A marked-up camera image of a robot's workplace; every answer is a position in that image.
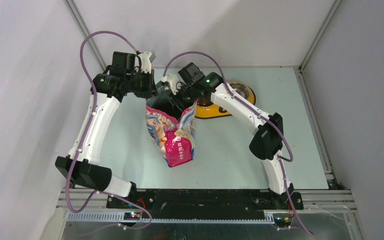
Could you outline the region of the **cat food bag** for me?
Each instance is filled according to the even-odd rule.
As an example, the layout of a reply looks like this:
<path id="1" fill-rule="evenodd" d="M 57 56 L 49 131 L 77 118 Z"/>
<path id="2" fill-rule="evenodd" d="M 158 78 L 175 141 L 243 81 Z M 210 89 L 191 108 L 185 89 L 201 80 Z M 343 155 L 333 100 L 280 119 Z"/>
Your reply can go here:
<path id="1" fill-rule="evenodd" d="M 156 90 L 157 96 L 146 100 L 145 124 L 167 165 L 173 168 L 194 159 L 198 103 L 184 103 L 161 82 Z"/>

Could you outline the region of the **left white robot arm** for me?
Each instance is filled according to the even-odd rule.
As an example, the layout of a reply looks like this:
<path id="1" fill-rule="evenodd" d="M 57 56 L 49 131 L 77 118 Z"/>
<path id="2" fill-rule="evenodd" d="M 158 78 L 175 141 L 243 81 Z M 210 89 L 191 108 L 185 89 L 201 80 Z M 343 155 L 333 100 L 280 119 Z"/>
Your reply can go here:
<path id="1" fill-rule="evenodd" d="M 110 122 L 128 93 L 149 99 L 157 94 L 153 51 L 113 53 L 112 64 L 92 80 L 91 95 L 80 133 L 67 156 L 59 156 L 56 168 L 73 185 L 119 196 L 125 208 L 133 208 L 138 194 L 132 182 L 100 164 L 100 155 Z"/>

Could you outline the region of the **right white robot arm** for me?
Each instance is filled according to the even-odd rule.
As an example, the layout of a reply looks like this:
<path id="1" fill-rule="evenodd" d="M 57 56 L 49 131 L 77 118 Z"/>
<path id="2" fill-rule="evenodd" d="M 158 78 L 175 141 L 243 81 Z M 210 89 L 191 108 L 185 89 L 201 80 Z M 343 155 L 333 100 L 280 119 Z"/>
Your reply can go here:
<path id="1" fill-rule="evenodd" d="M 282 149 L 286 146 L 283 118 L 269 114 L 239 95 L 223 78 L 223 73 L 204 74 L 194 63 L 189 63 L 177 73 L 163 73 L 161 81 L 171 90 L 171 98 L 178 107 L 200 99 L 210 100 L 222 107 L 242 124 L 253 138 L 249 144 L 251 153 L 263 163 L 268 176 L 271 204 L 284 209 L 291 202 L 287 192 L 291 182 L 281 166 Z"/>

